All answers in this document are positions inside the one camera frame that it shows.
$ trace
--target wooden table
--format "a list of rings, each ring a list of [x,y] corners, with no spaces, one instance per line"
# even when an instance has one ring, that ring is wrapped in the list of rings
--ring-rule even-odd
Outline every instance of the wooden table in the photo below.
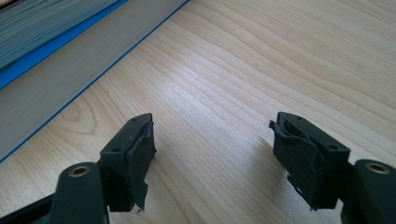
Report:
[[[295,192],[268,123],[298,114],[394,166],[395,92],[392,0],[192,0],[0,164],[0,217],[151,112],[146,211],[112,223],[341,223]]]

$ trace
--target light wood surface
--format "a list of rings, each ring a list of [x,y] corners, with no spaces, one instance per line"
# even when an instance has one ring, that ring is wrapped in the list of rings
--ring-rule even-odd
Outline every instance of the light wood surface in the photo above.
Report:
[[[268,123],[301,115],[395,166],[395,92],[392,0],[192,0],[0,164],[0,217],[151,112],[146,211],[112,223],[341,223],[292,188]]]

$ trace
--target blue book cover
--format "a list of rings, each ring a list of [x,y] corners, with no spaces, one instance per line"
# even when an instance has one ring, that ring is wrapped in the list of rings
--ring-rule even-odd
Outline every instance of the blue book cover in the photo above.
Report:
[[[41,47],[31,51],[25,56],[18,59],[15,63],[12,63],[2,70],[0,70],[0,90],[3,89],[8,83],[15,80],[23,73],[34,67],[36,64],[42,62],[49,57],[57,49],[60,49],[65,44],[73,40],[75,37],[83,33],[85,30],[90,28],[92,25],[97,23],[111,11],[124,4],[127,0],[120,0],[113,5],[103,9],[94,16],[88,18],[82,23],[76,25],[67,32],[53,38],[51,41],[42,45]]]

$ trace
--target book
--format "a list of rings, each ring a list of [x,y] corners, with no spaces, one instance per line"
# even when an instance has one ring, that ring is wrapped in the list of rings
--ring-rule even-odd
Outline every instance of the book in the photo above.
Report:
[[[23,0],[11,4],[0,13],[0,68],[117,1]]]
[[[67,44],[69,41],[80,35],[82,32],[87,30],[93,24],[101,20],[104,16],[109,14],[111,11],[125,3],[127,0],[116,1],[112,5],[104,8],[95,15],[89,17],[87,20],[77,24],[66,32],[52,38],[47,43],[44,43],[39,48],[33,49],[32,51],[21,56],[16,62],[9,64],[8,66],[0,69],[0,89],[3,89],[8,83],[15,80],[23,73],[40,63],[53,52],[60,49],[62,46]]]
[[[187,2],[127,1],[0,90],[0,162]]]

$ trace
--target metal grommet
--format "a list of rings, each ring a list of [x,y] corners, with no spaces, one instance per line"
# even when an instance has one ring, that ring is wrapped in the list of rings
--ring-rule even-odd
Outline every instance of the metal grommet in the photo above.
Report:
[[[375,162],[368,162],[366,163],[366,167],[367,169],[376,172],[378,174],[381,175],[388,175],[390,173],[390,170],[385,167],[384,165],[381,165],[379,163],[375,163]]]
[[[71,170],[69,175],[71,177],[79,177],[79,176],[87,174],[90,170],[91,170],[90,167],[82,165],[82,166],[78,166],[78,167],[74,168],[73,170]]]

